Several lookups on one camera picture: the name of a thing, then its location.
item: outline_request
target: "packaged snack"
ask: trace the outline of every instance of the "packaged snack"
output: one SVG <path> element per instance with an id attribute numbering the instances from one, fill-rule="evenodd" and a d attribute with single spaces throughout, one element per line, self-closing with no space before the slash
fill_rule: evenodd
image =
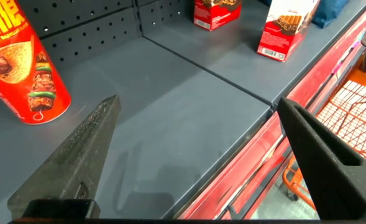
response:
<path id="1" fill-rule="evenodd" d="M 273 0 L 257 53 L 280 62 L 304 39 L 319 0 Z"/>
<path id="2" fill-rule="evenodd" d="M 71 104 L 16 0 L 0 0 L 0 98 L 26 124 L 49 122 Z"/>
<path id="3" fill-rule="evenodd" d="M 320 0 L 313 23 L 320 28 L 325 28 L 337 19 L 347 3 L 349 0 Z"/>
<path id="4" fill-rule="evenodd" d="M 242 9 L 242 0 L 195 0 L 194 23 L 214 30 L 234 19 Z"/>

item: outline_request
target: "red shelf edge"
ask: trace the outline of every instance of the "red shelf edge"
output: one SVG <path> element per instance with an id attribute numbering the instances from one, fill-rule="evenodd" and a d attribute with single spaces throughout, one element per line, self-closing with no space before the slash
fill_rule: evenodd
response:
<path id="1" fill-rule="evenodd" d="M 366 12 L 331 47 L 299 84 L 294 87 L 288 94 L 288 98 L 295 100 L 302 106 L 307 106 L 335 69 L 335 66 L 341 59 L 341 55 L 352 46 L 356 38 L 365 29 Z M 217 218 L 228 203 L 231 202 L 232 198 L 241 191 L 244 184 L 253 176 L 255 171 L 272 156 L 282 137 L 279 117 L 275 113 L 260 128 L 249 143 L 244 146 L 240 153 L 233 158 L 194 202 L 185 209 L 179 216 L 179 219 Z M 251 181 L 245 189 L 253 189 L 253 185 L 256 183 Z"/>

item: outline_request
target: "red and white box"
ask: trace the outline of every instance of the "red and white box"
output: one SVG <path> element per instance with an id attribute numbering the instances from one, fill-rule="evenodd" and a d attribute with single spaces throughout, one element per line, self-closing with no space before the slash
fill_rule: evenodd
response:
<path id="1" fill-rule="evenodd" d="M 273 0 L 257 53 L 286 61 L 305 38 L 320 0 Z"/>
<path id="2" fill-rule="evenodd" d="M 194 23 L 212 31 L 237 19 L 242 0 L 195 0 Z"/>

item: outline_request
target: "printed food image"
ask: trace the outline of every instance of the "printed food image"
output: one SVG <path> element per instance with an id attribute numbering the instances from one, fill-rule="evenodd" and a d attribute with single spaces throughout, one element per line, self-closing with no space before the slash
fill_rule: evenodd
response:
<path id="1" fill-rule="evenodd" d="M 242 3 L 242 0 L 222 0 L 220 3 L 220 7 L 226 7 L 228 11 L 235 11 L 239 5 Z"/>
<path id="2" fill-rule="evenodd" d="M 301 22 L 301 16 L 288 16 L 282 15 L 278 18 L 277 23 L 278 25 L 287 31 L 295 32 L 297 28 L 299 28 Z"/>
<path id="3" fill-rule="evenodd" d="M 7 45 L 0 48 L 0 79 L 19 83 L 29 76 L 32 66 L 32 42 Z"/>
<path id="4" fill-rule="evenodd" d="M 31 111 L 45 111 L 53 108 L 56 98 L 52 69 L 44 53 L 36 56 L 34 84 L 29 93 L 28 104 Z"/>
<path id="5" fill-rule="evenodd" d="M 212 7 L 212 0 L 202 0 L 204 5 L 208 8 Z"/>

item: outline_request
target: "orange shopping cart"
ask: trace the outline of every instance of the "orange shopping cart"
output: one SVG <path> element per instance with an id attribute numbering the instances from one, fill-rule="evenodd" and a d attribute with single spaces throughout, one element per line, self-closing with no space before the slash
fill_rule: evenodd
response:
<path id="1" fill-rule="evenodd" d="M 366 46 L 366 35 L 362 43 Z M 316 117 L 366 159 L 366 52 Z M 283 173 L 283 182 L 291 200 L 301 198 L 315 209 L 295 157 Z"/>

